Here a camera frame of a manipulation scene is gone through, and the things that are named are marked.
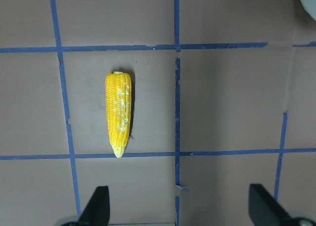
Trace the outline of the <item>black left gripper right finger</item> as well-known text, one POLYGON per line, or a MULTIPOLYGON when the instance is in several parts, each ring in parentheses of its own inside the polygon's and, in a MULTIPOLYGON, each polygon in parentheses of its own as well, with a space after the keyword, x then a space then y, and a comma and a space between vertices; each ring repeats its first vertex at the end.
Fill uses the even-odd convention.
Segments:
POLYGON ((255 226, 295 226, 293 219, 261 184, 250 184, 248 214, 255 226))

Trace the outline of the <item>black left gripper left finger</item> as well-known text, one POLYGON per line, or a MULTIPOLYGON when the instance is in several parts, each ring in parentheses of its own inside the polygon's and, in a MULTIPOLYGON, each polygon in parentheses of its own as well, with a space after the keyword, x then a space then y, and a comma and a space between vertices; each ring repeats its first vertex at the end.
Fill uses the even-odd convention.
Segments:
POLYGON ((79 226, 107 226, 110 220, 108 186, 97 187, 81 214, 79 226))

